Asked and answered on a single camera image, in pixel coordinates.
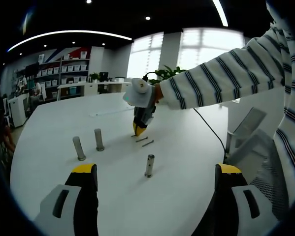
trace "curved light strip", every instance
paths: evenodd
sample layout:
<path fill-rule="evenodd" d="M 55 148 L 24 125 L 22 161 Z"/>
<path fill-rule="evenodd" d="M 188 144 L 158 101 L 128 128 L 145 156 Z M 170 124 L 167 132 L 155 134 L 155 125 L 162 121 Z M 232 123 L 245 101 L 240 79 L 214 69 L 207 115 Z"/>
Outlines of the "curved light strip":
<path fill-rule="evenodd" d="M 213 0 L 213 3 L 215 5 L 215 7 L 216 7 L 216 10 L 217 10 L 218 14 L 220 15 L 223 26 L 228 27 L 227 19 L 226 19 L 226 16 L 225 16 L 225 13 L 224 13 L 224 10 L 222 8 L 222 5 L 221 5 L 220 1 L 219 0 Z"/>
<path fill-rule="evenodd" d="M 40 37 L 43 37 L 43 36 L 57 34 L 57 33 L 95 33 L 95 34 L 104 34 L 104 35 L 108 35 L 108 36 L 113 36 L 113 37 L 117 37 L 117 38 L 123 38 L 123 39 L 126 39 L 126 40 L 132 40 L 131 38 L 121 36 L 121 35 L 118 35 L 118 34 L 106 33 L 106 32 L 100 32 L 100 31 L 92 31 L 92 30 L 61 30 L 61 31 L 49 32 L 49 33 L 43 33 L 43 34 L 39 34 L 39 35 L 36 35 L 34 37 L 31 37 L 31 38 L 27 38 L 24 41 L 21 41 L 21 42 L 15 44 L 14 46 L 12 46 L 10 49 L 7 50 L 7 52 L 9 52 L 10 50 L 18 47 L 19 45 L 21 45 L 23 43 L 26 43 L 26 42 L 28 42 L 30 40 L 33 40 L 35 38 L 40 38 Z"/>

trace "window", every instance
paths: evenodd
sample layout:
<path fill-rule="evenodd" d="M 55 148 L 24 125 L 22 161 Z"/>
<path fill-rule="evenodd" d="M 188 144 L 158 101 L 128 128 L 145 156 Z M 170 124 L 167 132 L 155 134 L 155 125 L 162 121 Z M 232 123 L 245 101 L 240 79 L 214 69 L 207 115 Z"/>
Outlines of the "window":
<path fill-rule="evenodd" d="M 180 41 L 178 66 L 192 69 L 234 48 L 245 45 L 243 34 L 228 29 L 184 29 Z"/>
<path fill-rule="evenodd" d="M 156 33 L 135 40 L 132 44 L 127 77 L 142 78 L 146 73 L 158 70 L 164 33 Z M 148 79 L 156 79 L 149 74 Z"/>

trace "striped shirt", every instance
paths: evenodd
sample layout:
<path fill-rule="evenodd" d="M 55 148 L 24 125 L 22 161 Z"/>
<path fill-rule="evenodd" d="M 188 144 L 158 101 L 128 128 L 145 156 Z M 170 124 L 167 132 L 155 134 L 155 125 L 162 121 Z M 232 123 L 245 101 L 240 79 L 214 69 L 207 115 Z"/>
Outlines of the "striped shirt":
<path fill-rule="evenodd" d="M 274 24 L 262 37 L 162 81 L 160 86 L 172 109 L 208 106 L 284 86 L 284 117 L 273 139 L 291 206 L 295 201 L 295 40 L 284 20 L 267 7 Z"/>

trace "gray chair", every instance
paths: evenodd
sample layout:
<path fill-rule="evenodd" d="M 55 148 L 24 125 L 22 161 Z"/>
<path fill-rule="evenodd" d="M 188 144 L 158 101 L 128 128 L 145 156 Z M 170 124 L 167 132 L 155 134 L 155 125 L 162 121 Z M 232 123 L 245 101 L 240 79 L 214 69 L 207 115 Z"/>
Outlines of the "gray chair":
<path fill-rule="evenodd" d="M 226 154 L 229 154 L 233 149 L 239 148 L 258 128 L 265 116 L 265 112 L 253 107 L 234 132 L 227 131 Z"/>
<path fill-rule="evenodd" d="M 257 129 L 225 160 L 239 168 L 247 183 L 257 187 L 271 202 L 272 212 L 282 220 L 289 209 L 289 198 L 281 161 L 271 137 Z"/>

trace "paper on table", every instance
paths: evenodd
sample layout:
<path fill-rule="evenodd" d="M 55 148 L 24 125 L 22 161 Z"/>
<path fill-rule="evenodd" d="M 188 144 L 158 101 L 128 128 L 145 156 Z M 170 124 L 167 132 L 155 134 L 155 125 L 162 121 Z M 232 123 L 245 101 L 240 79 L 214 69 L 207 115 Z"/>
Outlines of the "paper on table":
<path fill-rule="evenodd" d="M 134 109 L 134 107 L 127 107 L 127 108 L 122 109 L 122 110 L 113 110 L 113 111 L 106 111 L 106 112 L 90 113 L 89 116 L 90 117 L 104 116 L 104 115 L 110 115 L 110 114 L 115 114 L 115 113 L 120 113 L 120 112 L 126 112 L 126 111 L 130 111 L 130 110 L 133 110 L 133 109 Z"/>

